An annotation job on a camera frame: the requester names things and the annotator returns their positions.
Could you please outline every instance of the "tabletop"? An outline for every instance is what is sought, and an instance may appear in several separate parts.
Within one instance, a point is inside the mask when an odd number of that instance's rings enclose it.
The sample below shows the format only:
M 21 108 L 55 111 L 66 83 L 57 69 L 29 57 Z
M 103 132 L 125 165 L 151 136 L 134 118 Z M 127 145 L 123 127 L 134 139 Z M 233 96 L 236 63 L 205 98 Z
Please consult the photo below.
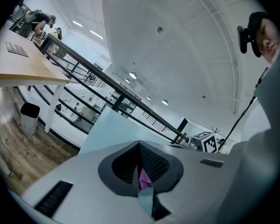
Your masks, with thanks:
M 23 47 L 28 57 L 9 52 L 6 42 Z M 31 41 L 6 28 L 0 31 L 0 80 L 69 82 Z

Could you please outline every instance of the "pink cloth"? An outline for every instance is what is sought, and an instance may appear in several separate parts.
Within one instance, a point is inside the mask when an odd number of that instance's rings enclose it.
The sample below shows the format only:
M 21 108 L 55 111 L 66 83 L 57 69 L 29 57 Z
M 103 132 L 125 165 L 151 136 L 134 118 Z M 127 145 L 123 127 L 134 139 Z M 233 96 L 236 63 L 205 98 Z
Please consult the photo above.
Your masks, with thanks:
M 150 188 L 152 187 L 152 183 L 151 183 L 148 175 L 144 171 L 144 169 L 141 170 L 139 182 L 140 182 L 141 190 L 146 189 L 147 187 L 150 187 Z

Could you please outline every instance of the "wooden floor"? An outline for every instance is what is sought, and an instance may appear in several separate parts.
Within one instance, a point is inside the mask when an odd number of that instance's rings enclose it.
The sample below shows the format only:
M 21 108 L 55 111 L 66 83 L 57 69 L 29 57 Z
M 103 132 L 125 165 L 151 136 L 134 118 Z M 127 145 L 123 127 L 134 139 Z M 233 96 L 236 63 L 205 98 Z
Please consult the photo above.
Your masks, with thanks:
M 78 153 L 47 134 L 40 122 L 36 134 L 23 132 L 20 115 L 23 103 L 16 88 L 0 88 L 0 156 L 11 171 L 9 176 L 3 176 L 8 188 L 18 195 Z

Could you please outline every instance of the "white ceiling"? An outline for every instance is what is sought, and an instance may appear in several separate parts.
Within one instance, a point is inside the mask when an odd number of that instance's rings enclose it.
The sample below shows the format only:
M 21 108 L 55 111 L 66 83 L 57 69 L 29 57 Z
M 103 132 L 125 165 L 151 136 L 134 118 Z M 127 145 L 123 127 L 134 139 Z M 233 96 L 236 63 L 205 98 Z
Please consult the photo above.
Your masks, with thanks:
M 105 48 L 108 47 L 106 39 L 102 40 L 90 32 L 92 30 L 104 38 L 106 37 L 102 0 L 54 0 L 54 2 L 56 2 L 71 28 Z M 83 27 L 74 24 L 72 21 L 82 24 Z
M 266 67 L 251 49 L 240 53 L 236 32 L 261 6 L 255 0 L 103 0 L 103 8 L 115 74 L 125 79 L 136 72 L 140 94 L 153 104 L 167 99 L 168 109 L 226 135 Z

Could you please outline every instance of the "black cable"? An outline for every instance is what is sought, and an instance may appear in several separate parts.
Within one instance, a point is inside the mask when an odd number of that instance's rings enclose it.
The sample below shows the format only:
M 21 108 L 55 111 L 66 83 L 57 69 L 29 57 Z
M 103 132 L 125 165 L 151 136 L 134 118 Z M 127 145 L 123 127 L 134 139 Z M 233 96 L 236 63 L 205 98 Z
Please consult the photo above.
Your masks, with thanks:
M 259 86 L 259 84 L 261 83 L 263 76 L 265 74 L 265 72 L 268 70 L 268 68 L 265 69 L 265 71 L 262 73 L 261 77 L 259 78 L 257 84 L 256 84 L 256 88 Z M 243 111 L 243 113 L 241 114 L 241 116 L 238 118 L 238 120 L 235 122 L 235 124 L 233 125 L 232 129 L 230 130 L 229 134 L 227 135 L 227 137 L 224 139 L 223 143 L 220 145 L 220 147 L 218 148 L 218 151 L 221 149 L 221 147 L 223 146 L 223 144 L 226 142 L 226 140 L 228 139 L 228 137 L 231 135 L 232 131 L 234 130 L 234 128 L 237 126 L 238 122 L 241 120 L 241 118 L 244 116 L 244 114 L 247 112 L 247 110 L 250 108 L 250 106 L 252 105 L 253 101 L 256 99 L 255 96 L 253 96 L 253 98 L 250 100 L 250 103 L 248 105 L 248 107 Z
M 248 109 L 250 108 L 250 106 L 252 105 L 252 103 L 254 102 L 254 100 L 256 99 L 255 96 L 253 96 L 253 98 L 250 100 L 250 103 L 248 105 L 248 107 L 242 112 L 241 116 L 238 118 L 238 120 L 235 122 L 235 124 L 233 125 L 232 129 L 230 130 L 229 134 L 227 135 L 227 137 L 224 139 L 223 143 L 220 145 L 218 151 L 221 149 L 221 147 L 223 146 L 223 144 L 226 142 L 226 140 L 228 139 L 228 137 L 231 135 L 232 131 L 234 130 L 234 128 L 237 126 L 238 122 L 241 120 L 241 118 L 244 116 L 244 114 L 246 114 L 246 112 L 248 111 Z

